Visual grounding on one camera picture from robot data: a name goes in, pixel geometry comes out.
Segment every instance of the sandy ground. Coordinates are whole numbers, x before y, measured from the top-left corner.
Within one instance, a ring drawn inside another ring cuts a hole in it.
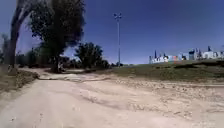
[[[49,75],[0,103],[0,128],[223,128],[222,88]]]

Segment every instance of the sky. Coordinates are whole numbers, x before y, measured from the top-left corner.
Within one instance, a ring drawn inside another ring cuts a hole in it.
[[[1,3],[0,33],[9,34],[16,0]],[[208,46],[221,50],[224,45],[223,0],[85,0],[85,4],[82,42],[100,45],[110,62],[118,60],[114,13],[122,13],[121,62],[125,64],[148,63],[155,50],[157,54],[177,55],[193,48],[207,51]],[[17,51],[25,52],[40,42],[32,37],[26,22]],[[64,55],[72,58],[74,51],[68,48]]]

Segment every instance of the tree trunk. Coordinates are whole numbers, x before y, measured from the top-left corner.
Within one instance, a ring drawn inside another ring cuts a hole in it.
[[[58,69],[58,63],[59,63],[59,56],[54,57],[54,63],[51,67],[51,71],[53,73],[60,73],[59,69]]]
[[[12,26],[11,29],[11,39],[9,43],[9,65],[14,68],[15,65],[15,52],[16,52],[16,43],[19,37],[19,28],[18,26]]]

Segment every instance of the tall pole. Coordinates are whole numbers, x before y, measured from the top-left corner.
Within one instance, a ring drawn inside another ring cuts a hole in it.
[[[120,42],[120,19],[122,18],[120,14],[114,14],[114,18],[117,21],[117,38],[118,38],[118,67],[121,66],[121,42]]]
[[[118,67],[121,66],[121,42],[120,42],[120,22],[117,21],[117,37],[118,37]]]

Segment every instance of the dry grass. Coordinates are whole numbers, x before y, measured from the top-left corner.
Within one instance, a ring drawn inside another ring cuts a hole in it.
[[[18,71],[16,76],[8,76],[0,70],[0,91],[17,90],[36,78],[38,75],[32,72]]]
[[[186,82],[224,82],[224,61],[182,61],[114,68],[98,73]]]

